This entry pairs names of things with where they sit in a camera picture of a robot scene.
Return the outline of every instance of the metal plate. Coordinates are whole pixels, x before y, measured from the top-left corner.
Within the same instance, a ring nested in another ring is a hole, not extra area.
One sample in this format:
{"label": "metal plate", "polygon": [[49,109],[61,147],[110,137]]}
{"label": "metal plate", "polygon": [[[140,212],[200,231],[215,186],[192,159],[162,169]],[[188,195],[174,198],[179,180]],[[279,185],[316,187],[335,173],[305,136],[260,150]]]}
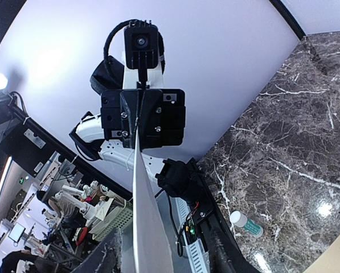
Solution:
{"label": "metal plate", "polygon": [[46,145],[46,143],[40,137],[35,136],[30,129],[27,129],[27,131],[24,132],[24,135],[40,149]]}

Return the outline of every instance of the camera lens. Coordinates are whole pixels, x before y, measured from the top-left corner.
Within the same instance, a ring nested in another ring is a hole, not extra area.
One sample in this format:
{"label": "camera lens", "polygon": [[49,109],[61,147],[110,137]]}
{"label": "camera lens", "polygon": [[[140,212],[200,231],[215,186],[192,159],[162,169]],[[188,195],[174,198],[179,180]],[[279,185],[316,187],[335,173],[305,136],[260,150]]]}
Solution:
{"label": "camera lens", "polygon": [[139,49],[143,49],[148,46],[148,38],[144,35],[138,35],[135,41],[135,45]]}
{"label": "camera lens", "polygon": [[146,43],[146,40],[143,38],[138,38],[137,40],[137,44],[139,44],[140,46],[144,45]]}

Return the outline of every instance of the electronics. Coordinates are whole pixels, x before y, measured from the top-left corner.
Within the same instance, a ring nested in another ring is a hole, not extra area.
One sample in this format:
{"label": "electronics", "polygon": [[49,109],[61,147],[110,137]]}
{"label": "electronics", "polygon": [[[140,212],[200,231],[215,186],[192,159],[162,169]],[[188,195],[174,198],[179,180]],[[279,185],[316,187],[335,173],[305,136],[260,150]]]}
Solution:
{"label": "electronics", "polygon": [[8,237],[14,241],[14,243],[19,243],[22,235],[26,231],[26,228],[19,223],[15,223],[13,229],[10,231]]}

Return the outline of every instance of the white ceiling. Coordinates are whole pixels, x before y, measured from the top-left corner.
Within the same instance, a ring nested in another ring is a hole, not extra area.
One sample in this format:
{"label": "white ceiling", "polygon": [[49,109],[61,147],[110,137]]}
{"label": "white ceiling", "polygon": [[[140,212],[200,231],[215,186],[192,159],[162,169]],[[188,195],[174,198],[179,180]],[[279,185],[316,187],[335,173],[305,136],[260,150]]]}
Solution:
{"label": "white ceiling", "polygon": [[282,0],[306,34],[340,31],[340,0]]}
{"label": "white ceiling", "polygon": [[[267,0],[44,1],[23,6],[0,45],[0,72],[24,77],[18,91],[30,116],[75,150],[68,133],[86,111],[100,111],[89,78],[118,23],[151,19],[165,41],[165,86],[186,92],[183,145],[146,151],[200,158],[259,94],[297,44]],[[111,54],[120,59],[122,33]],[[93,164],[128,189],[132,174]]]}

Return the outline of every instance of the cable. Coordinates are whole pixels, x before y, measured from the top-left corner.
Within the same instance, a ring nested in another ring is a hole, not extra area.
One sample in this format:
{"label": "cable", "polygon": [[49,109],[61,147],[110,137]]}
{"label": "cable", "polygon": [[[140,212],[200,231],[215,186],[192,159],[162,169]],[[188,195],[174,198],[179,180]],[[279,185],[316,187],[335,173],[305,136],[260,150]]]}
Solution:
{"label": "cable", "polygon": [[53,181],[61,181],[61,180],[73,178],[74,176],[75,176],[75,175],[71,175],[71,176],[69,176],[69,177],[65,176],[64,178],[61,178],[61,179],[54,179],[54,180],[52,180],[52,182],[53,182]]}
{"label": "cable", "polygon": [[87,161],[96,161],[96,159],[91,159],[91,158],[87,158],[79,149],[79,147],[77,146],[77,144],[75,143],[76,149],[79,152],[79,154]]}
{"label": "cable", "polygon": [[158,193],[156,193],[156,195],[154,196],[154,198],[156,199],[162,192],[164,191],[164,189],[160,189]]}
{"label": "cable", "polygon": [[109,36],[107,37],[107,39],[105,41],[105,45],[104,45],[104,66],[105,66],[106,71],[110,75],[110,77],[113,79],[113,81],[117,85],[120,85],[120,84],[119,84],[118,79],[116,79],[116,76],[112,72],[112,67],[111,67],[111,63],[110,63],[110,60],[109,60],[109,47],[110,47],[110,44],[111,44],[115,34],[118,33],[122,28],[128,26],[129,23],[133,20],[135,20],[135,19],[124,21],[124,22],[120,23],[118,26],[116,26],[112,30],[112,32],[110,32]]}
{"label": "cable", "polygon": [[22,95],[19,94],[19,93],[16,92],[16,91],[12,91],[12,92],[10,92],[9,94],[13,94],[13,95],[16,95],[16,96],[19,97],[19,100],[21,101],[22,110],[23,110],[23,112],[24,112],[26,115],[28,115],[28,112],[27,112],[27,109],[26,109],[26,105],[24,104],[24,100],[23,100]]}
{"label": "cable", "polygon": [[171,224],[172,224],[172,227],[174,228],[174,231],[175,231],[175,234],[176,234],[176,237],[177,237],[177,241],[176,241],[177,254],[179,255],[179,257],[182,257],[182,255],[183,255],[183,245],[182,245],[180,234],[182,234],[181,230],[183,229],[183,227],[180,229],[180,233],[179,233],[177,231],[175,220],[174,220],[174,215],[172,213],[172,204],[171,204],[170,196],[167,194],[167,192],[166,192],[166,196],[167,196],[167,200],[169,202]]}
{"label": "cable", "polygon": [[65,175],[64,173],[61,173],[61,166],[58,168],[58,173],[60,174],[60,175],[62,175],[62,176],[72,176],[73,174],[67,174],[67,175]]}
{"label": "cable", "polygon": [[195,213],[196,213],[196,211],[198,210],[198,208],[199,208],[199,202],[196,202],[196,206],[195,206],[195,208],[192,210],[192,212],[191,212],[191,216],[193,216]]}

